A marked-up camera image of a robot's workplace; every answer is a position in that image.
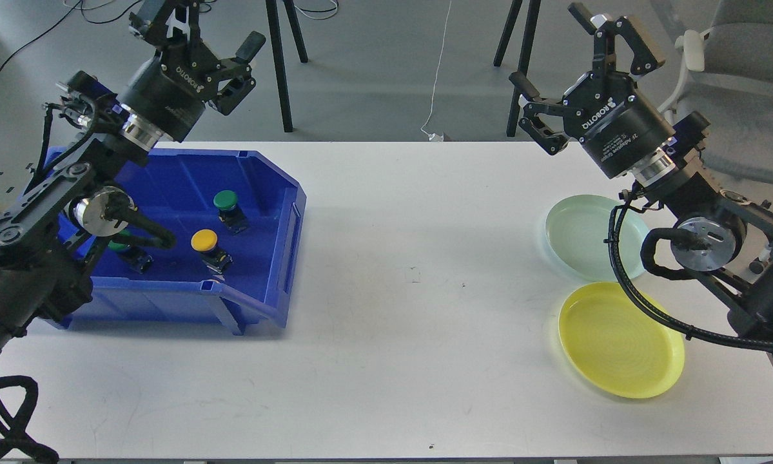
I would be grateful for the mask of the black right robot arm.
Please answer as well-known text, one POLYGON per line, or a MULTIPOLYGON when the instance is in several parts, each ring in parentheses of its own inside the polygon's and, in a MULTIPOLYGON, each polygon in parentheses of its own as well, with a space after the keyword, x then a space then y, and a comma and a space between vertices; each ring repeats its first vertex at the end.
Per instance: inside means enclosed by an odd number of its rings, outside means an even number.
POLYGON ((773 356, 773 213, 721 188, 703 165, 709 121, 697 111, 676 124, 639 91, 636 77, 664 64, 639 19, 592 15, 581 2, 569 12, 593 39, 591 69, 559 98, 543 98, 523 72, 510 75, 522 96, 519 127, 549 155, 570 140, 613 179, 634 176, 611 210, 605 244, 616 281, 643 314, 708 343, 773 356), (734 336, 686 324, 642 296, 627 276, 619 243, 636 198, 667 208, 670 228, 655 228, 640 250, 646 271, 669 281, 696 280, 728 306, 734 336))

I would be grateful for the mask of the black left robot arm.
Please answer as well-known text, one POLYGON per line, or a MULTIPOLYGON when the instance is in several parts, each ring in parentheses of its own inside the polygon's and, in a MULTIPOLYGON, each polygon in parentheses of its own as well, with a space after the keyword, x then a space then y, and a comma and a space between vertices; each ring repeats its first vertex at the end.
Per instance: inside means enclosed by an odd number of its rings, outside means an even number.
MULTIPOLYGON (((265 44, 252 32, 221 59, 204 44, 197 1, 144 1, 130 15, 133 35, 155 55, 123 95, 79 72, 56 106, 79 138, 39 161, 24 193, 0 212, 0 353, 36 318, 60 321, 92 299, 95 265, 112 243, 171 249, 175 235, 139 211, 115 181, 127 162, 147 165, 163 137, 180 142, 211 106, 229 115, 255 87, 251 62, 265 44)), ((29 376, 0 377, 0 460, 17 449, 56 463, 27 426, 38 400, 29 376)))

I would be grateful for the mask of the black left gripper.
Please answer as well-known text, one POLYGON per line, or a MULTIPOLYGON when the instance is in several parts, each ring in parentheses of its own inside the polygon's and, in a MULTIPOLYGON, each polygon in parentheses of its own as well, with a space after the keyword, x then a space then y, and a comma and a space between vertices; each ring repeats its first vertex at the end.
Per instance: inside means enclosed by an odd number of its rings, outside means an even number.
POLYGON ((182 142, 210 101, 227 117, 256 87, 251 62, 266 36, 251 32, 230 59, 200 55, 201 1, 142 1, 128 15, 130 32, 154 47, 120 96, 129 111, 182 142))

